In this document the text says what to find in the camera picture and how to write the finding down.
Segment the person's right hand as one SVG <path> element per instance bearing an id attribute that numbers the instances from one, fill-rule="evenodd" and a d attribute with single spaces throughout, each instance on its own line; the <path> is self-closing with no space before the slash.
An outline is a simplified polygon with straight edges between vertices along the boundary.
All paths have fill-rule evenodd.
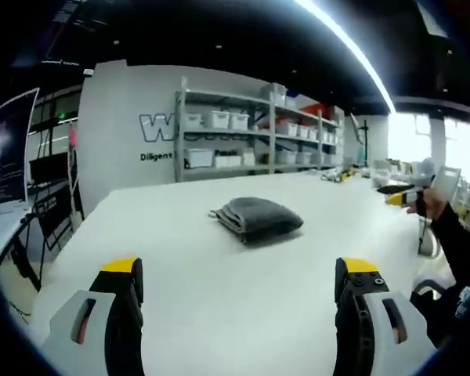
<path id="1" fill-rule="evenodd" d="M 407 214 L 418 214 L 432 221 L 440 219 L 451 210 L 450 203 L 435 188 L 426 188 L 418 193 L 415 202 L 407 205 Z"/>

